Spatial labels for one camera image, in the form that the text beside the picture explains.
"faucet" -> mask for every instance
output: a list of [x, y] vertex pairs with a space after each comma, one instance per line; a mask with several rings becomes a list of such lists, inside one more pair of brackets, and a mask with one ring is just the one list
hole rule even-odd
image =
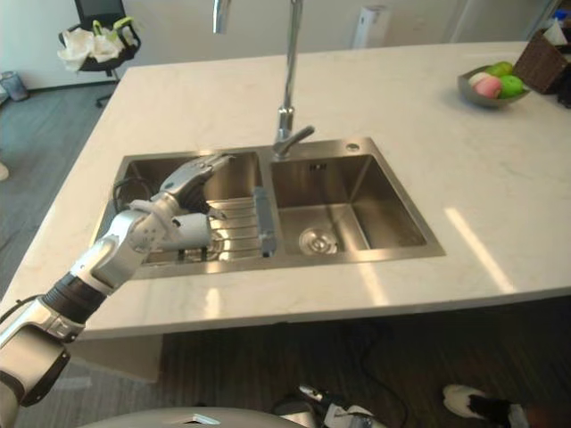
[[[231, 0], [214, 0], [212, 31], [215, 34], [226, 33]], [[315, 132], [308, 126], [292, 134], [295, 108], [292, 106], [294, 93], [295, 65], [297, 60], [297, 38], [302, 25], [303, 0], [290, 0], [289, 31], [287, 36], [287, 69], [285, 77], [284, 101], [277, 109], [277, 134], [274, 143], [274, 156], [285, 159], [290, 148]]]

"kitchen sink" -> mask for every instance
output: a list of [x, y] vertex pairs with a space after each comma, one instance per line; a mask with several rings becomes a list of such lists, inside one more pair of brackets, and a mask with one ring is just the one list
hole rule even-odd
[[[444, 254], [369, 138], [298, 144], [285, 160], [276, 160], [271, 146], [128, 156], [116, 176], [126, 183], [116, 200], [146, 199], [180, 165], [216, 152], [233, 159], [204, 187], [209, 204], [227, 216], [211, 219], [211, 245], [153, 252], [136, 277]], [[95, 238], [114, 215], [110, 197]]]
[[272, 163], [285, 252], [334, 254], [426, 244], [370, 154]]

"pink fruit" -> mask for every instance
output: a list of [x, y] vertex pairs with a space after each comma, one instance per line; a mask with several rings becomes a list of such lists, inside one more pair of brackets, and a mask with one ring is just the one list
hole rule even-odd
[[495, 76], [483, 78], [474, 85], [474, 90], [487, 98], [497, 98], [501, 92], [501, 80]]

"floor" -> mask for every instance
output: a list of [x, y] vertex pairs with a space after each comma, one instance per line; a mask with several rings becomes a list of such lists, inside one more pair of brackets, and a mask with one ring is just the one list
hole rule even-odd
[[[0, 295], [10, 282], [101, 111], [91, 86], [35, 94], [0, 108]], [[342, 393], [389, 427], [484, 427], [444, 409], [440, 389], [466, 383], [523, 403], [571, 402], [571, 298], [497, 308], [165, 336], [156, 384], [70, 365], [18, 427], [72, 428], [127, 412], [204, 402], [269, 411], [309, 383]]]

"wicker basket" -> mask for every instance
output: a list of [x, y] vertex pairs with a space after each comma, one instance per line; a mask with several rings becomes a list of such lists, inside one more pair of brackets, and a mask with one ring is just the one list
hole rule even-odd
[[542, 31], [536, 32], [517, 60], [513, 74], [541, 94], [557, 92], [559, 84], [571, 73], [571, 63], [559, 49], [543, 36]]

